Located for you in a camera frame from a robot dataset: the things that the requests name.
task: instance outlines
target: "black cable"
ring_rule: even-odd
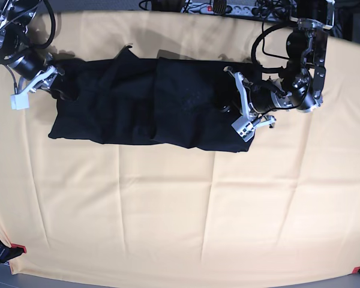
[[[262,118],[265,116],[265,115],[267,115],[269,112],[272,112],[272,111],[279,111],[279,110],[293,110],[293,109],[297,109],[297,108],[299,108],[301,105],[303,105],[303,103],[304,103],[304,101],[305,101],[305,99],[306,99],[306,97],[307,97],[307,95],[308,95],[308,90],[305,92],[305,95],[304,95],[304,97],[302,98],[302,100],[301,100],[301,102],[298,104],[298,105],[296,105],[296,106],[292,106],[292,107],[285,107],[285,108],[273,108],[273,109],[269,109],[268,111],[266,111],[265,113],[261,113],[262,114]]]
[[[280,72],[282,72],[284,70],[283,67],[279,67],[279,68],[264,68],[262,65],[260,65],[256,59],[256,50],[257,47],[259,46],[260,42],[270,33],[279,30],[279,29],[283,29],[286,27],[296,27],[297,23],[293,23],[293,22],[284,22],[284,23],[280,23],[277,24],[275,26],[272,26],[270,28],[268,28],[266,31],[264,31],[263,33],[261,33],[260,36],[258,36],[258,38],[255,40],[255,42],[253,43],[252,46],[252,51],[251,51],[251,59],[252,59],[252,63],[255,67],[255,69],[261,71],[262,73],[266,73],[266,74],[278,74]]]
[[[140,1],[140,2],[139,2],[139,8],[140,8],[141,10],[149,11],[147,8],[142,7],[142,4],[143,4],[143,3],[148,4],[148,2],[152,2],[152,1],[151,1],[151,0],[143,0],[143,1]]]
[[[256,1],[256,8],[252,9],[252,13],[260,18],[268,17],[268,13],[274,15],[274,18],[285,21],[289,18],[289,12],[291,7],[290,0],[262,0]]]
[[[186,12],[187,12],[187,9],[188,9],[188,7],[190,6],[191,1],[192,1],[192,0],[188,0],[188,2],[187,2],[187,4],[186,4],[186,6],[185,6],[185,8],[184,8],[183,13],[186,13]]]
[[[275,4],[275,7],[276,7],[280,2],[281,2],[281,0],[277,1],[277,3]],[[265,21],[268,19],[269,15],[271,15],[272,13],[274,13],[274,12],[277,11],[277,10],[285,9],[285,8],[286,8],[286,7],[278,7],[278,8],[274,8],[273,10],[270,10],[270,11],[268,12],[268,14],[266,15],[266,17],[264,18],[263,23],[262,23],[262,33],[264,33]],[[283,59],[283,60],[289,60],[288,57],[279,56],[279,55],[270,54],[270,53],[265,52],[265,38],[263,38],[262,51],[263,51],[263,53],[264,53],[266,56],[270,56],[270,57],[274,57],[274,58],[279,58],[279,59]]]
[[[198,8],[198,7],[203,6],[203,5],[208,5],[208,4],[210,5],[210,3],[207,3],[207,2],[206,2],[206,3],[202,3],[202,4],[200,4],[200,5],[197,5],[197,6],[190,7],[190,8],[188,8],[188,13],[189,13],[189,11],[192,10],[192,9]]]
[[[271,92],[275,93],[279,97],[287,95],[286,92],[282,91],[279,87],[277,87],[270,81],[258,80],[258,81],[255,81],[254,84],[270,90]]]
[[[13,79],[14,93],[17,94],[17,82],[16,82],[16,78],[15,78],[12,70],[11,70],[8,66],[4,65],[4,67],[11,73],[11,76],[12,76],[12,79]]]
[[[48,0],[43,0],[43,1],[44,1],[44,5],[47,8],[49,17],[50,17],[51,28],[50,28],[49,38],[44,44],[33,44],[32,45],[33,48],[40,49],[40,50],[43,50],[43,49],[49,47],[51,45],[53,39],[55,38],[55,34],[56,34],[56,19],[55,19],[55,14],[53,13],[53,10],[52,10],[52,6],[50,5]]]

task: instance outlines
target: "metal bracket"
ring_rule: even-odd
[[[224,71],[235,78],[236,87],[241,97],[242,116],[232,124],[232,127],[240,137],[242,137],[245,142],[248,142],[254,137],[254,132],[257,128],[267,125],[273,128],[276,122],[273,116],[266,115],[258,118],[257,115],[251,113],[251,108],[248,104],[247,90],[244,87],[244,82],[248,82],[248,80],[245,79],[240,72],[234,73],[232,67],[226,67]]]
[[[19,90],[18,90],[20,92],[11,95],[12,109],[22,110],[29,108],[28,92],[35,91],[35,87],[38,85],[38,83],[45,81],[53,73],[57,73],[57,70],[54,66],[50,66],[46,72],[40,73],[38,76],[33,78],[33,80],[24,89],[22,89],[22,86],[24,84],[24,78],[21,78],[19,81]]]

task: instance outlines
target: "red clip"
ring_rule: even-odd
[[[352,274],[357,274],[360,270],[360,267],[356,267],[353,271]]]
[[[25,248],[25,246],[17,245],[17,244],[11,244],[11,248],[21,248],[21,249],[23,249],[24,254],[26,254],[26,248]]]

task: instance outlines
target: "yellow tablecloth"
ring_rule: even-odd
[[[112,58],[248,59],[260,23],[84,12],[58,17],[53,52]],[[35,19],[42,40],[49,20]],[[266,39],[285,54],[290,31]],[[267,66],[283,61],[259,54]],[[329,39],[324,105],[277,112],[249,153],[98,145],[47,137],[47,93],[12,111],[0,66],[0,238],[26,273],[119,288],[271,287],[360,266],[360,46]]]

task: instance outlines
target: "black fabric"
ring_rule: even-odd
[[[216,103],[236,97],[225,66],[259,80],[251,64],[221,61],[139,59],[124,49],[115,59],[59,61],[79,89],[76,102],[58,99],[50,138],[101,144],[169,143],[207,151],[248,151],[232,128],[237,109],[221,113]]]

